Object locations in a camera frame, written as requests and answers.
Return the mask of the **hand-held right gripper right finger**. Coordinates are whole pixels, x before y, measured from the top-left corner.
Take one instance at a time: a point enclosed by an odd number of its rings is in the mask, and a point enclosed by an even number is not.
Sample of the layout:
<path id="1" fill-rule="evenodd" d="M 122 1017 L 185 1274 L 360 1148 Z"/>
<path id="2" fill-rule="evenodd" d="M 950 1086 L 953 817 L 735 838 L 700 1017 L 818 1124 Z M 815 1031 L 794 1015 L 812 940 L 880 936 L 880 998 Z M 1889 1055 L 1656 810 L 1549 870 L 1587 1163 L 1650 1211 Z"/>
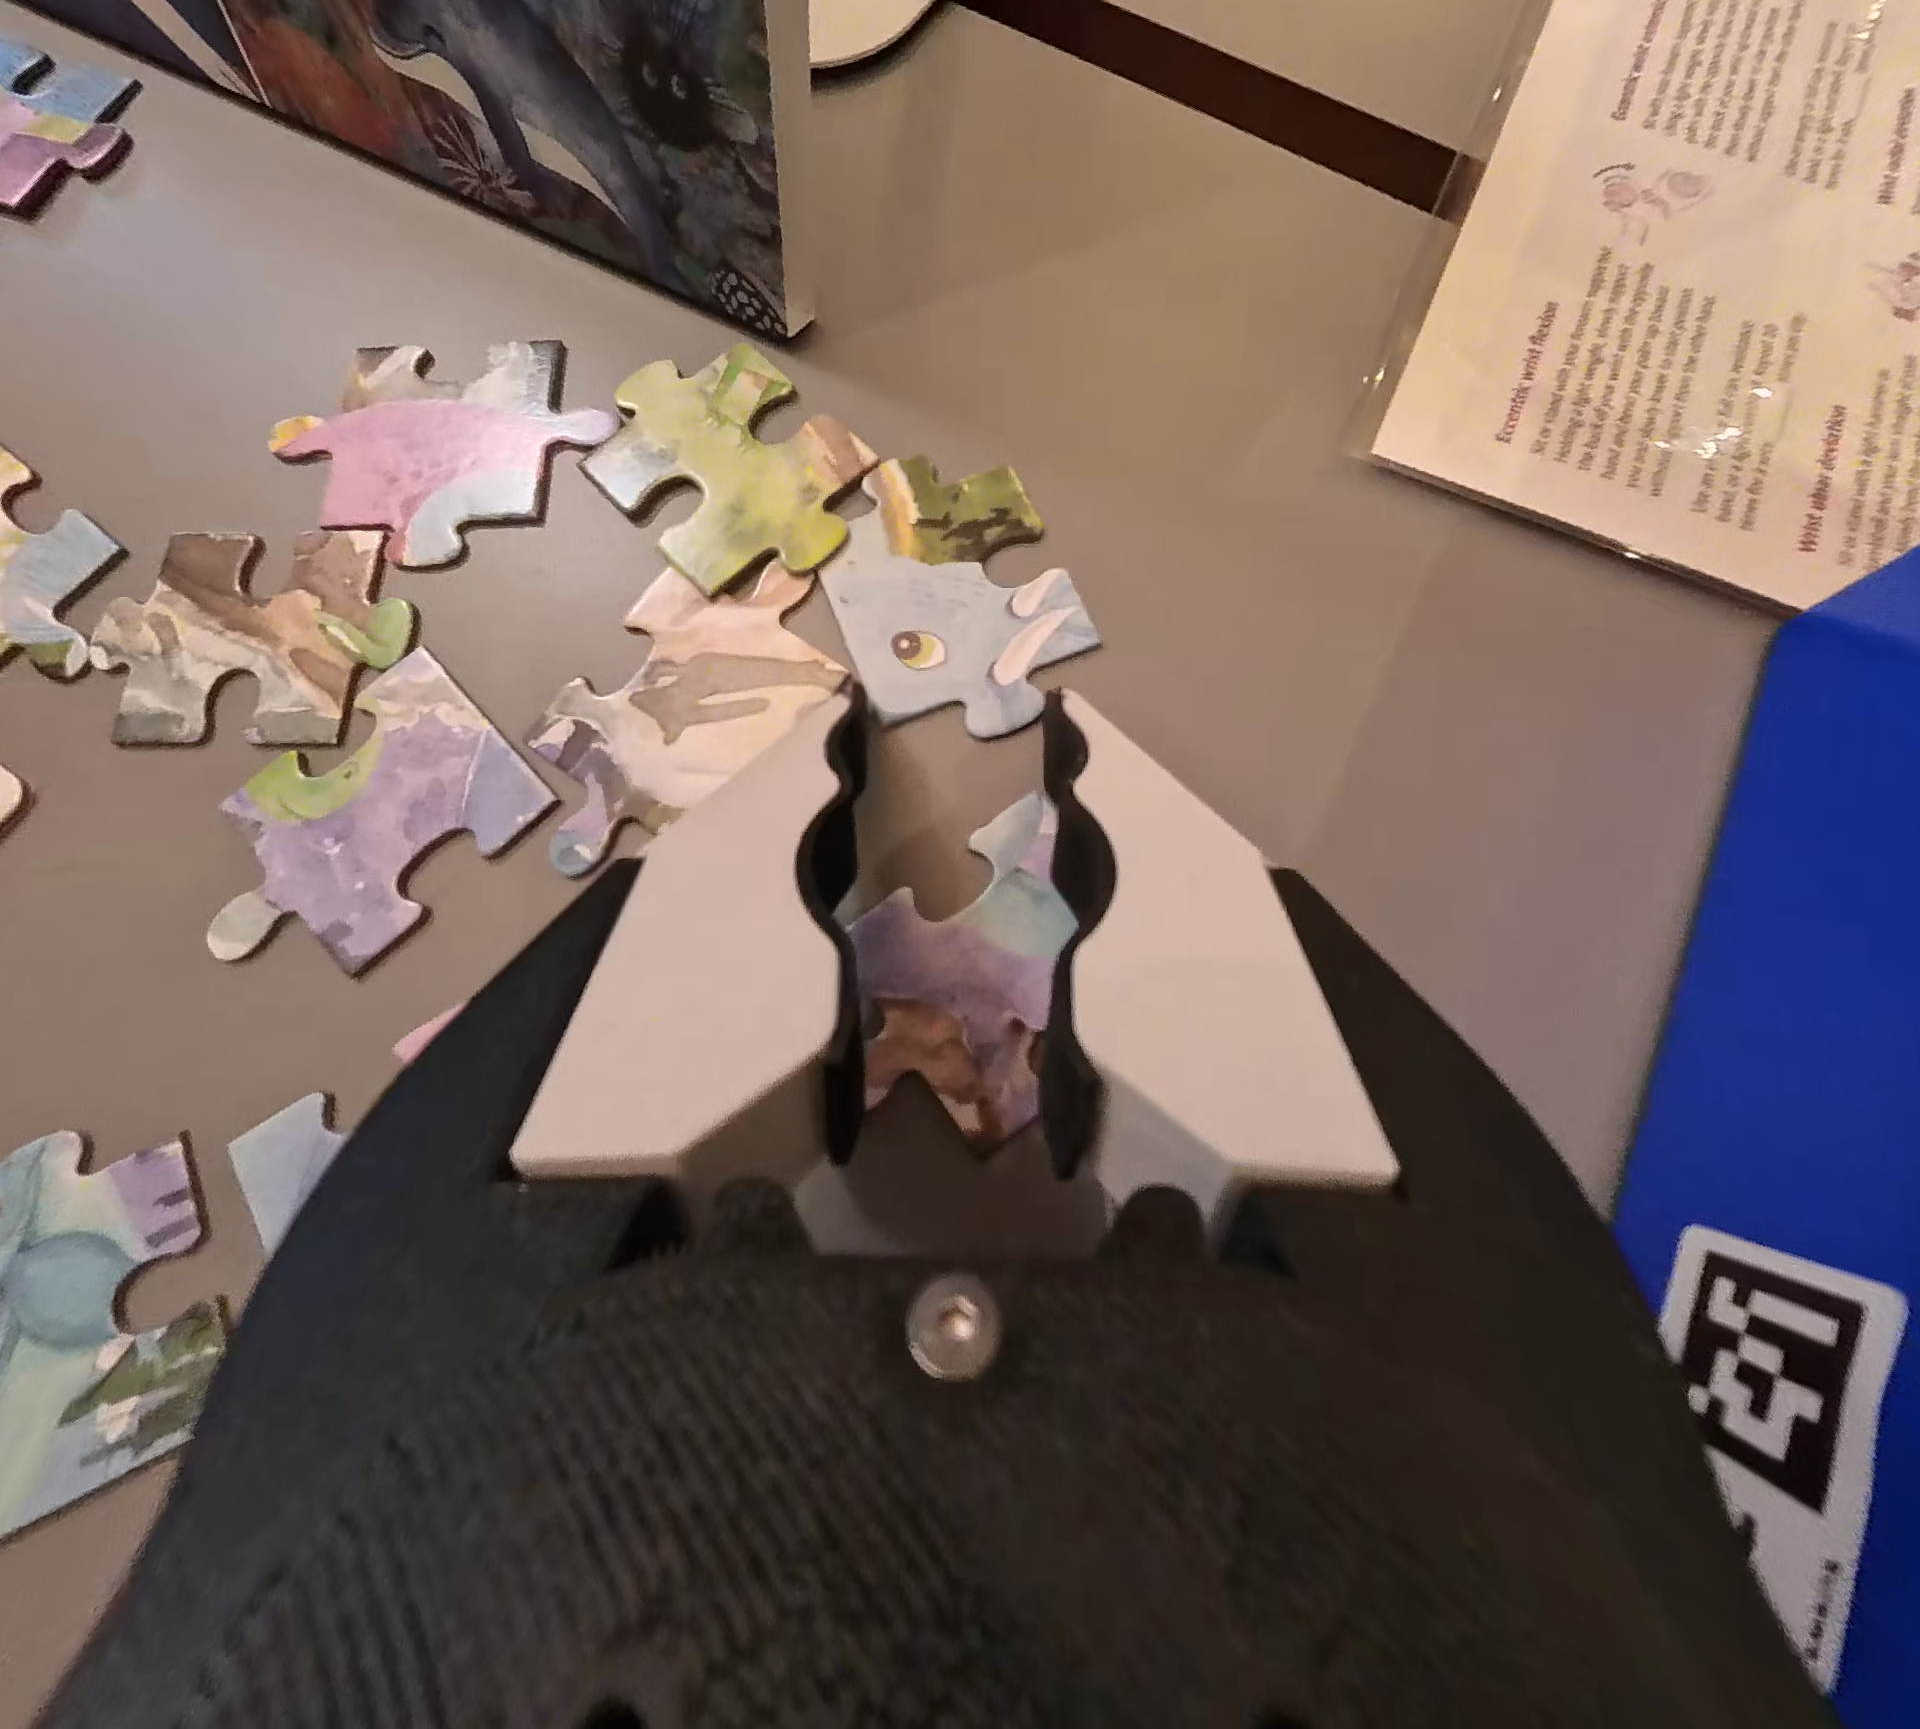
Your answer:
<path id="1" fill-rule="evenodd" d="M 1390 1190 L 1400 1163 L 1264 853 L 1073 692 L 1044 699 L 1044 1145 L 1110 1207 L 1145 1189 L 1229 1225 L 1256 1189 Z"/>

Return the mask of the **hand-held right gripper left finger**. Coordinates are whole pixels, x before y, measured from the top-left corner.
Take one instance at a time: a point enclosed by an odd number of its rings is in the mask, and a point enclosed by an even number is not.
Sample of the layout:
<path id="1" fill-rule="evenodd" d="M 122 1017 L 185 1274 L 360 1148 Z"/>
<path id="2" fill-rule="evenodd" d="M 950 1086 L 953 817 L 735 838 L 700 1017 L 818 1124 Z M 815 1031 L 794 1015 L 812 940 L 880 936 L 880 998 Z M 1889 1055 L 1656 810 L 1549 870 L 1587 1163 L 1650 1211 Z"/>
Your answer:
<path id="1" fill-rule="evenodd" d="M 637 859 L 510 1148 L 527 1182 L 798 1189 L 868 1114 L 856 953 L 868 696 L 830 693 Z"/>

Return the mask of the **jigsaw puzzle pieces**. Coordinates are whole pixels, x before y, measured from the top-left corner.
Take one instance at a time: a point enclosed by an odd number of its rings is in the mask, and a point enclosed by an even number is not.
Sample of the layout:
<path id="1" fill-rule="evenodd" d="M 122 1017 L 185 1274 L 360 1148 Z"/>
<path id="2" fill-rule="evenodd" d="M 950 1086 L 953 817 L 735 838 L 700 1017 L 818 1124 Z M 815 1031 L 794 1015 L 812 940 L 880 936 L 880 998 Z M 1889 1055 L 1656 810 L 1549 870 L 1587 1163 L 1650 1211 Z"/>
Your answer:
<path id="1" fill-rule="evenodd" d="M 74 174 L 122 164 L 109 122 L 138 85 L 61 69 L 2 41 L 2 209 L 30 210 Z M 331 417 L 276 424 L 276 462 L 327 462 L 321 522 L 289 542 L 286 586 L 254 594 L 261 540 L 181 532 L 143 598 L 116 598 L 81 638 L 65 619 L 123 547 L 81 512 L 22 532 L 9 497 L 36 477 L 2 450 L 2 658 L 53 681 L 123 675 L 112 746 L 202 746 L 220 688 L 254 678 L 249 746 L 276 758 L 221 801 L 258 878 L 209 923 L 204 949 L 237 967 L 298 922 L 346 978 L 385 961 L 421 922 L 405 892 L 442 843 L 484 857 L 520 843 L 555 796 L 419 638 L 419 606 L 381 598 L 381 570 L 465 556 L 475 526 L 541 519 L 558 450 L 588 474 L 647 474 L 641 421 L 679 431 L 659 481 L 701 481 L 722 522 L 708 585 L 675 563 L 628 627 L 655 640 L 614 696 L 571 682 L 527 737 L 592 796 L 553 838 L 579 878 L 635 824 L 669 828 L 800 718 L 846 704 L 849 672 L 784 627 L 815 572 L 871 546 L 906 560 L 906 581 L 979 581 L 999 547 L 1044 522 L 1011 466 L 941 481 L 920 456 L 880 463 L 818 418 L 764 443 L 753 421 L 794 394 L 753 347 L 700 377 L 670 362 L 621 384 L 621 412 L 562 411 L 564 347 L 510 339 L 468 382 L 435 382 L 423 349 L 363 349 Z M 227 1343 L 220 1302 L 127 1335 L 127 1283 L 202 1242 L 185 1139 L 85 1167 L 85 1138 L 50 1131 L 2 1158 L 2 1538 L 174 1455 L 202 1412 Z"/>

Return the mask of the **blue plastic bin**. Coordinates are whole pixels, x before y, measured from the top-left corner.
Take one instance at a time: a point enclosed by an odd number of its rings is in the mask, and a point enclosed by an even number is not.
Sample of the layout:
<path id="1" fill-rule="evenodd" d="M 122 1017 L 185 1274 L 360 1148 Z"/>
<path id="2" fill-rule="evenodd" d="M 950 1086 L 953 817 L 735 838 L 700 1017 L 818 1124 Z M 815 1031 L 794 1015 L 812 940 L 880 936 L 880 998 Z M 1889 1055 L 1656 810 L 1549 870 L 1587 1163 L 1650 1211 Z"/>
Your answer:
<path id="1" fill-rule="evenodd" d="M 1800 1663 L 1915 1727 L 1915 554 L 1767 651 L 1614 1233 Z"/>

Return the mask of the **laminated instruction sheet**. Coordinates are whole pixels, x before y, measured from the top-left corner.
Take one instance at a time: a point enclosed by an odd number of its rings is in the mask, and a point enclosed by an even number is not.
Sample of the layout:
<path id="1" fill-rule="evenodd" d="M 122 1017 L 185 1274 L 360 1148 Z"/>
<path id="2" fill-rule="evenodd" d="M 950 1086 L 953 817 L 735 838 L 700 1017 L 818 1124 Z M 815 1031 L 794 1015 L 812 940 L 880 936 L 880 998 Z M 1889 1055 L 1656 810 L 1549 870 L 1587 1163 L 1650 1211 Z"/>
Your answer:
<path id="1" fill-rule="evenodd" d="M 1786 612 L 1917 550 L 1917 0 L 1548 0 L 1369 459 Z"/>

